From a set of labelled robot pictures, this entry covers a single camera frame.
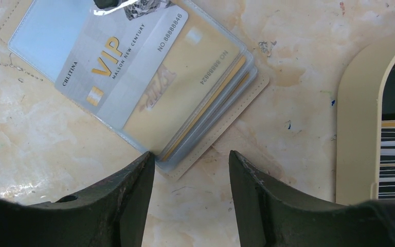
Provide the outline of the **silver VIP credit card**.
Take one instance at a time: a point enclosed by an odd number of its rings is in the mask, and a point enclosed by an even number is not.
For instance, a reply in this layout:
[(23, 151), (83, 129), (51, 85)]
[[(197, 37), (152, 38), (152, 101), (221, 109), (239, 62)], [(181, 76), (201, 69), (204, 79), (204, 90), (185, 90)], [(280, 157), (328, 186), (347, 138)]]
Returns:
[(123, 128), (188, 17), (165, 4), (136, 18), (124, 10), (90, 14), (56, 89), (110, 127)]

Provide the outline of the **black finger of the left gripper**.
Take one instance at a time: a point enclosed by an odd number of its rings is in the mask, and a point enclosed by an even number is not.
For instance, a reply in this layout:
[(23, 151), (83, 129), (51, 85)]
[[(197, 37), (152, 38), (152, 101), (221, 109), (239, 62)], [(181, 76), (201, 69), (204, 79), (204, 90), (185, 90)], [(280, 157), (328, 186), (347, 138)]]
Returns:
[(118, 6), (119, 0), (94, 0), (94, 3), (98, 8), (112, 8)]

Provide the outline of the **cream oval card tray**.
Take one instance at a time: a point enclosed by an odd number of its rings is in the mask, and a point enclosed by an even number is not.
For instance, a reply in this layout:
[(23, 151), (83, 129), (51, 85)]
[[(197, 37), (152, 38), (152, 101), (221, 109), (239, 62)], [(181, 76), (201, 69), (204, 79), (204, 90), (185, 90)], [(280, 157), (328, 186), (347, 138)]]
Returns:
[(395, 64), (395, 33), (362, 49), (345, 69), (337, 94), (335, 201), (378, 198), (383, 91)]

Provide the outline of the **gold credit card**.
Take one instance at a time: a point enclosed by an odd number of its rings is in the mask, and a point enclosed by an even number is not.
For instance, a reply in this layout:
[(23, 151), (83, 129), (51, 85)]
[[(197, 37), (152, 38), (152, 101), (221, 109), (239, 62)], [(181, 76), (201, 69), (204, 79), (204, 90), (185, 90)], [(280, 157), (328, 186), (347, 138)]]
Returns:
[(240, 53), (213, 23), (190, 12), (124, 132), (159, 154)]
[(210, 93), (209, 98), (202, 103), (198, 109), (192, 114), (192, 117), (189, 121), (187, 121), (184, 126), (179, 130), (179, 132), (175, 135), (173, 140), (169, 142), (167, 148), (165, 148), (157, 158), (162, 162), (165, 162), (169, 159), (171, 153), (174, 149), (181, 143), (183, 138), (187, 135), (187, 133), (194, 127), (194, 125), (199, 121), (199, 119), (203, 116), (203, 114), (207, 111), (207, 109), (212, 105), (212, 102), (216, 100), (219, 95), (222, 93), (224, 88), (230, 83), (230, 81), (239, 74), (240, 77), (243, 76), (245, 71), (250, 67), (253, 63), (252, 55), (243, 55), (238, 63), (233, 67), (233, 69), (226, 75), (224, 80), (216, 87), (216, 89)]

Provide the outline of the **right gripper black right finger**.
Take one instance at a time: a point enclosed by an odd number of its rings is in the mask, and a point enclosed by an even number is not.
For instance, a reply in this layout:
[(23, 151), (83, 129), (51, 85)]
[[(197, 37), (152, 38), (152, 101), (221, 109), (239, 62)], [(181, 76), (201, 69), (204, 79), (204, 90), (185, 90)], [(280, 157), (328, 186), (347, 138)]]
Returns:
[(241, 246), (395, 246), (395, 200), (344, 206), (262, 172), (238, 151), (229, 176)]

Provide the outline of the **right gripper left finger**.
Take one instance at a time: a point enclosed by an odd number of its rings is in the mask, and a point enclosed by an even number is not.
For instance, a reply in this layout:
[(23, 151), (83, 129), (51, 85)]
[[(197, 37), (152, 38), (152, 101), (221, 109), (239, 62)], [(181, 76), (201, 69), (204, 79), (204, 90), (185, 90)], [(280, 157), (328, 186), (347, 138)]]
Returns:
[(0, 199), (0, 246), (141, 246), (152, 194), (154, 155), (56, 202)]

